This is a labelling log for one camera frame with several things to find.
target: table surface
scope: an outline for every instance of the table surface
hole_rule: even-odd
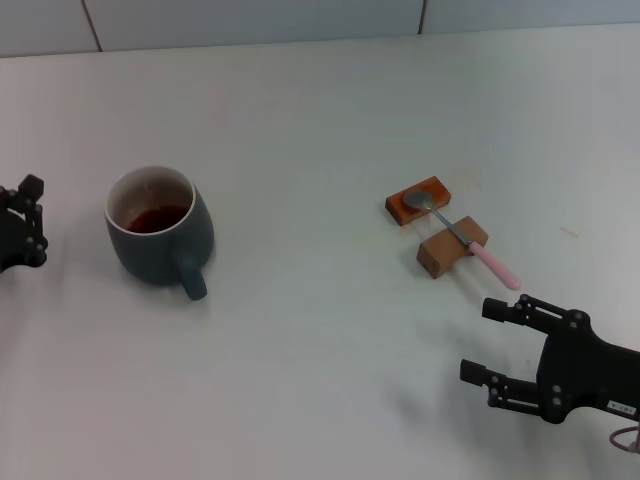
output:
[[[640,349],[640,26],[0,61],[1,182],[45,180],[49,260],[0,276],[0,478],[637,478],[607,435],[486,405],[544,337],[384,199],[431,175],[523,291]],[[206,300],[131,279],[102,205],[143,165],[209,206]]]

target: tea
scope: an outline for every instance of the tea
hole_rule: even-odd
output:
[[[142,212],[132,221],[127,230],[134,233],[155,233],[173,227],[184,218],[189,207],[165,205]]]

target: mug handle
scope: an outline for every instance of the mug handle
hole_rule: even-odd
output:
[[[201,300],[207,296],[207,285],[200,271],[200,265],[189,252],[175,248],[172,252],[173,263],[176,265],[187,295],[191,300]]]

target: gray mug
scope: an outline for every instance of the gray mug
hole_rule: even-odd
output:
[[[177,223],[167,225],[171,220],[162,218],[168,209],[183,215]],[[207,295],[201,268],[213,250],[213,225],[200,193],[183,174],[167,167],[127,173],[111,188],[104,213],[113,248],[132,275],[152,285],[182,283],[191,300]],[[156,213],[154,224],[149,215]],[[137,230],[141,221],[162,229]]]

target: gray wall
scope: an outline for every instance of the gray wall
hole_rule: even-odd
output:
[[[640,21],[640,0],[429,0],[426,33]]]
[[[95,51],[80,0],[0,0],[0,57]]]
[[[105,50],[411,35],[422,0],[88,0]]]

